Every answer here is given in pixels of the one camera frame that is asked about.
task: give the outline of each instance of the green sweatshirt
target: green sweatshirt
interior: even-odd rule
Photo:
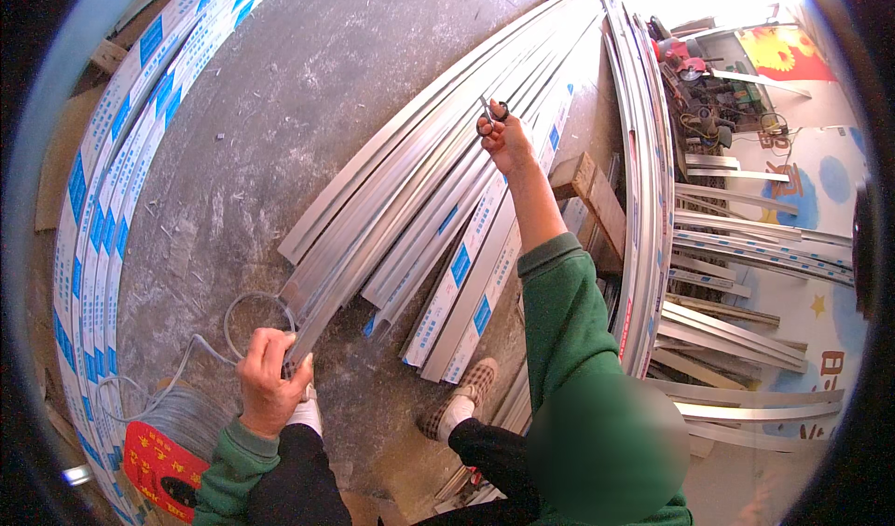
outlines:
[[[606,304],[599,294],[591,257],[566,233],[519,259],[525,303],[525,343],[531,409],[575,374],[621,373],[619,346],[609,332]],[[202,474],[193,524],[243,524],[249,491],[279,463],[279,441],[254,436],[234,419],[218,436],[214,461]],[[538,526],[576,524],[543,506]],[[678,491],[643,524],[693,524]]]

